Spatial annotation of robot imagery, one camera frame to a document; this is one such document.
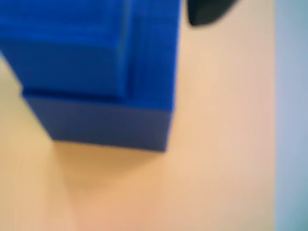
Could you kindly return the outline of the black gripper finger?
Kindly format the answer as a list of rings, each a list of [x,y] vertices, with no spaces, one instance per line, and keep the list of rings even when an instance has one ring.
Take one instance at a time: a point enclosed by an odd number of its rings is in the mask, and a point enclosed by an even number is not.
[[[225,16],[237,0],[188,0],[187,11],[191,26],[212,24]]]

